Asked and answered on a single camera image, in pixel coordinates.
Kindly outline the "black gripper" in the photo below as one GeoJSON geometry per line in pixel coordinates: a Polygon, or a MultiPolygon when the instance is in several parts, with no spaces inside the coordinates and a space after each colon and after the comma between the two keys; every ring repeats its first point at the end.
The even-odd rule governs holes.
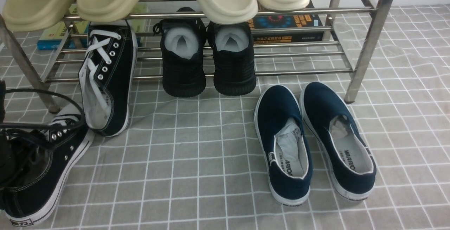
{"type": "Polygon", "coordinates": [[[18,194],[32,182],[32,147],[19,136],[8,136],[1,128],[1,209],[24,210],[18,194]]]}

